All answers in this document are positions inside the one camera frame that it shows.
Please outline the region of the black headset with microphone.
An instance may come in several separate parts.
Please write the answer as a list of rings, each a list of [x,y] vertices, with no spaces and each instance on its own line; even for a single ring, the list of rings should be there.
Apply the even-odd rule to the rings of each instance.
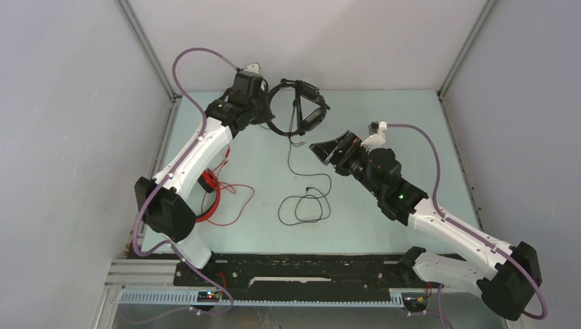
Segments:
[[[324,96],[321,95],[319,88],[303,80],[290,80],[283,78],[280,83],[274,86],[267,93],[267,105],[270,106],[274,96],[281,90],[292,89],[294,91],[292,110],[287,130],[282,130],[271,120],[267,121],[267,127],[279,136],[283,136],[288,141],[288,151],[286,154],[286,167],[296,178],[325,178],[328,181],[328,188],[322,191],[316,186],[307,186],[301,195],[289,195],[285,197],[277,209],[278,221],[286,227],[301,226],[314,224],[324,221],[332,214],[332,208],[328,199],[332,192],[332,178],[326,173],[301,173],[291,165],[292,151],[304,145],[303,141],[294,141],[295,136],[304,136],[306,133],[313,131],[326,118],[330,106],[327,104]],[[281,211],[283,206],[289,201],[295,201],[293,210],[294,222],[289,223],[283,220]],[[319,213],[310,218],[302,218],[298,214],[299,207],[305,201],[314,201],[319,207]]]

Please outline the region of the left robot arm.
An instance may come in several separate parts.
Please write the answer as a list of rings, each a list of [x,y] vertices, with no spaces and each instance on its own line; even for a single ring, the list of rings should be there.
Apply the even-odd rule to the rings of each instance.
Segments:
[[[186,200],[214,157],[239,132],[272,117],[264,105],[266,93],[264,78],[257,70],[239,70],[225,95],[208,105],[188,144],[167,167],[152,178],[140,178],[135,185],[141,220],[192,265],[190,276],[200,285],[214,282],[217,268],[208,262],[212,252],[195,229],[200,217]]]

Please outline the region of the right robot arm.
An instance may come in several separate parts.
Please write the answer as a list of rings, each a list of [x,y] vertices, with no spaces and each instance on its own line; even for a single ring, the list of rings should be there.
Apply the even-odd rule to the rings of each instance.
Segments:
[[[461,256],[456,260],[412,247],[398,269],[403,284],[415,287],[429,281],[457,287],[480,297],[491,311],[509,321],[529,315],[526,307],[542,283],[531,245],[497,239],[447,212],[403,178],[401,163],[391,148],[370,146],[349,130],[309,148],[337,174],[361,183],[388,219],[446,242]]]

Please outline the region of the black mounting rail base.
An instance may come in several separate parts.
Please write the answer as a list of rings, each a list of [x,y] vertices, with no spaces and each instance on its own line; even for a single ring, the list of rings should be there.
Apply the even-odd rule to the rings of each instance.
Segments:
[[[196,274],[184,262],[176,287],[224,287],[237,302],[370,304],[392,302],[393,289],[437,289],[420,279],[400,254],[213,254]]]

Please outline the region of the left aluminium corner post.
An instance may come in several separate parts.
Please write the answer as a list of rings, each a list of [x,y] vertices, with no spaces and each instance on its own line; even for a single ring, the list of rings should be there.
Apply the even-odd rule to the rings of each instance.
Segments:
[[[115,0],[114,1],[120,10],[123,18],[125,19],[129,30],[133,34],[134,38],[141,51],[143,52],[149,66],[154,72],[155,77],[161,84],[166,96],[169,98],[170,102],[175,102],[176,92],[174,91],[167,74],[162,68],[161,62],[157,57],[152,44],[150,43],[145,30],[143,29],[137,14],[128,0]]]

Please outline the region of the aluminium corner post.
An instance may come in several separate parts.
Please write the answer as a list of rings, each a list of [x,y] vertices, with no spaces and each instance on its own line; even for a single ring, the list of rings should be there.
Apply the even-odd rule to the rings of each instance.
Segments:
[[[438,90],[438,95],[441,98],[444,98],[449,89],[451,88],[454,80],[456,79],[457,74],[460,72],[465,60],[468,58],[470,51],[472,50],[473,46],[475,45],[478,37],[481,34],[481,31],[484,29],[485,25],[489,21],[493,10],[499,3],[498,0],[486,0],[480,13],[475,20],[472,28],[470,29],[466,40],[463,42],[458,55],[456,56],[450,70],[448,71],[441,87]]]
[[[114,1],[120,10],[123,18],[125,19],[129,30],[133,34],[134,38],[141,51],[143,52],[149,66],[154,72],[155,77],[161,84],[166,96],[169,98],[170,102],[175,102],[176,92],[174,91],[167,74],[162,68],[161,62],[157,57],[152,44],[150,43],[145,30],[143,29],[137,14],[128,0],[115,0]]]

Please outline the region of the right aluminium corner post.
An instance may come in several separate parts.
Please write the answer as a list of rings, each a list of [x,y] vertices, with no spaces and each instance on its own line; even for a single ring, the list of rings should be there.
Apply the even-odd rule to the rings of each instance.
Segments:
[[[449,89],[451,88],[454,80],[456,79],[457,74],[460,72],[465,60],[468,58],[470,51],[472,50],[473,46],[475,45],[478,37],[481,34],[481,31],[484,29],[485,25],[489,21],[493,10],[499,3],[498,0],[486,0],[480,13],[475,20],[472,28],[470,29],[466,40],[463,42],[458,55],[456,56],[450,70],[448,71],[441,87],[438,90],[438,95],[441,98],[444,98]]]

